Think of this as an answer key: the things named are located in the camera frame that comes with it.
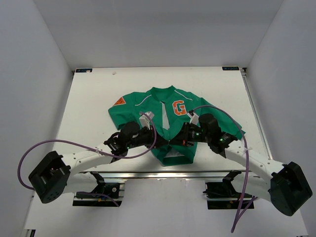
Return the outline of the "green varsity jacket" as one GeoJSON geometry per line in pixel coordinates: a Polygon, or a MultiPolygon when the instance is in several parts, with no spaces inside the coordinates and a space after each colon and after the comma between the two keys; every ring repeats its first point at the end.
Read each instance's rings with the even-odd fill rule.
{"type": "Polygon", "coordinates": [[[171,140],[180,132],[183,124],[190,121],[190,110],[194,110],[198,116],[212,114],[223,132],[242,138],[241,125],[236,126],[227,115],[212,108],[204,98],[173,86],[153,87],[146,92],[124,95],[109,108],[108,113],[120,130],[130,121],[138,122],[141,112],[152,112],[157,133],[165,140],[171,140]]]}

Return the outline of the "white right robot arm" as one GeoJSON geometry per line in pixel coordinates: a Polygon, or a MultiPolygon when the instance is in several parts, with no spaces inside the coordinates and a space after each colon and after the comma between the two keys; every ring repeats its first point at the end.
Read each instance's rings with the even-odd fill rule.
{"type": "Polygon", "coordinates": [[[206,143],[212,152],[248,168],[251,172],[248,175],[232,170],[222,179],[223,194],[234,197],[241,193],[246,180],[246,194],[271,202],[286,216],[292,216],[312,197],[312,189],[298,164],[269,160],[247,150],[242,141],[223,132],[211,114],[200,116],[198,122],[199,125],[184,123],[170,144],[188,147],[198,142],[206,143]]]}

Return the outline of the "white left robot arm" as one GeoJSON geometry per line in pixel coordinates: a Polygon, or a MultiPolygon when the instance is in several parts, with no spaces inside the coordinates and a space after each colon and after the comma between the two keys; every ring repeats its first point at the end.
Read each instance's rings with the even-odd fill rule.
{"type": "Polygon", "coordinates": [[[168,144],[152,125],[140,127],[128,122],[102,144],[82,152],[60,155],[49,152],[34,168],[28,179],[42,203],[50,203],[65,193],[84,192],[99,197],[104,192],[104,180],[88,169],[128,158],[128,150],[144,146],[147,152],[168,144]]]}

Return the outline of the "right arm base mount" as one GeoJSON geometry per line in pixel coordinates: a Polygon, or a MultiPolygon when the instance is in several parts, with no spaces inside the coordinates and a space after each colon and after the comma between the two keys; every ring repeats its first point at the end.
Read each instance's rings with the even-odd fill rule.
{"type": "Polygon", "coordinates": [[[241,193],[237,192],[232,185],[234,178],[241,177],[242,172],[230,171],[219,181],[206,181],[206,189],[203,194],[207,198],[208,210],[230,210],[237,209],[241,193]]]}

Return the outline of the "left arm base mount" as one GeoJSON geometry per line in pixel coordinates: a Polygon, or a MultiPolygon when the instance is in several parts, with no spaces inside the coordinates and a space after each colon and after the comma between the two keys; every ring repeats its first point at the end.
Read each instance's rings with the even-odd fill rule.
{"type": "Polygon", "coordinates": [[[75,193],[73,206],[84,207],[120,207],[124,196],[124,183],[105,181],[96,171],[89,173],[96,181],[93,190],[75,193]]]}

